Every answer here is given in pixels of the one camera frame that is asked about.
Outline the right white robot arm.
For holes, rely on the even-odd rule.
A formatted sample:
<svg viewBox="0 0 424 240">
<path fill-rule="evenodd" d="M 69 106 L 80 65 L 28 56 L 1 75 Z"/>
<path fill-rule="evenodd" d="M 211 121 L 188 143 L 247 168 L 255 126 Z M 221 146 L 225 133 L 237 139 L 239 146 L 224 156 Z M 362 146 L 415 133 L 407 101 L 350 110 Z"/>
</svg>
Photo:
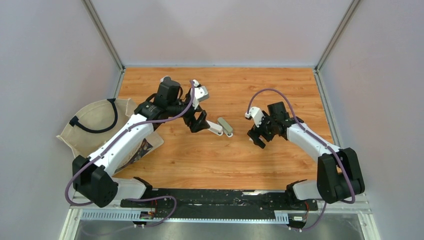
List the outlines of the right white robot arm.
<svg viewBox="0 0 424 240">
<path fill-rule="evenodd" d="M 252 106 L 245 118 L 253 120 L 247 135 L 264 149 L 275 136 L 300 147 L 317 164 L 316 180 L 298 180 L 286 187 L 286 205 L 299 209 L 305 200 L 323 200 L 328 204 L 351 203 L 364 193 L 365 183 L 357 153 L 350 147 L 341 148 L 313 132 L 304 121 L 290 116 L 283 102 L 269 104 L 268 110 Z"/>
</svg>

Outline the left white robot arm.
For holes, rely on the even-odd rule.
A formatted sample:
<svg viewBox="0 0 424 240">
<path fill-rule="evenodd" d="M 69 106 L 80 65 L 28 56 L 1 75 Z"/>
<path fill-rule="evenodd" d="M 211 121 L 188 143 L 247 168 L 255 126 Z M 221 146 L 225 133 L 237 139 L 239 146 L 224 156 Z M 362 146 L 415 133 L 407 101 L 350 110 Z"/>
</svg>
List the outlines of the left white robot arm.
<svg viewBox="0 0 424 240">
<path fill-rule="evenodd" d="M 78 155 L 72 162 L 72 178 L 65 187 L 66 201 L 72 206 L 95 204 L 103 208 L 114 200 L 133 200 L 142 208 L 148 207 L 153 194 L 147 190 L 146 181 L 113 176 L 127 165 L 127 158 L 134 155 L 143 140 L 166 122 L 182 118 L 192 133 L 210 128 L 207 113 L 200 106 L 209 92 L 195 79 L 190 85 L 183 95 L 181 85 L 165 76 L 157 92 L 135 108 L 111 139 L 87 157 Z"/>
</svg>

